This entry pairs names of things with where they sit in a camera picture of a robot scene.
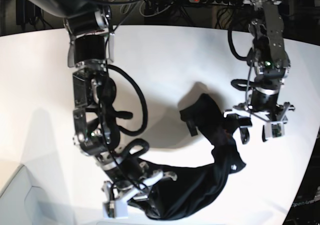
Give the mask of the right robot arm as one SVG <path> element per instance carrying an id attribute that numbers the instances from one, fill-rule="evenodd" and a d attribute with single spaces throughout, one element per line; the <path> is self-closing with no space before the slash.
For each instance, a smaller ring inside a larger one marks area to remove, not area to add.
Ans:
<path id="1" fill-rule="evenodd" d="M 68 66 L 72 75 L 75 145 L 85 155 L 95 158 L 109 177 L 104 185 L 108 201 L 150 203 L 159 200 L 159 186 L 176 180 L 173 171 L 152 168 L 140 160 L 150 146 L 140 138 L 148 124 L 146 99 L 137 83 L 122 69 L 109 64 L 112 52 L 107 48 L 115 29 L 111 22 L 111 5 L 107 0 L 28 0 L 42 10 L 63 19 L 69 35 Z M 117 87 L 109 75 L 114 70 L 126 78 L 136 91 L 142 124 L 135 131 L 117 124 L 130 120 L 129 111 L 114 109 Z"/>

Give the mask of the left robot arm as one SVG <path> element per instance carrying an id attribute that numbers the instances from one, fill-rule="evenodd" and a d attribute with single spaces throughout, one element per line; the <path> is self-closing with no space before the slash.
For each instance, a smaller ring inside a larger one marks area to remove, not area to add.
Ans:
<path id="1" fill-rule="evenodd" d="M 280 138 L 285 135 L 287 112 L 294 111 L 290 102 L 278 104 L 280 90 L 289 75 L 291 62 L 285 51 L 284 22 L 279 14 L 279 0 L 245 0 L 253 7 L 253 16 L 248 30 L 253 36 L 252 47 L 246 57 L 237 54 L 232 29 L 227 32 L 228 44 L 232 54 L 249 66 L 249 73 L 255 73 L 254 80 L 234 79 L 232 87 L 245 93 L 243 103 L 233 106 L 224 117 L 235 119 L 240 130 L 241 140 L 246 144 L 250 139 L 248 128 L 252 126 L 251 117 L 263 121 L 262 141 Z"/>

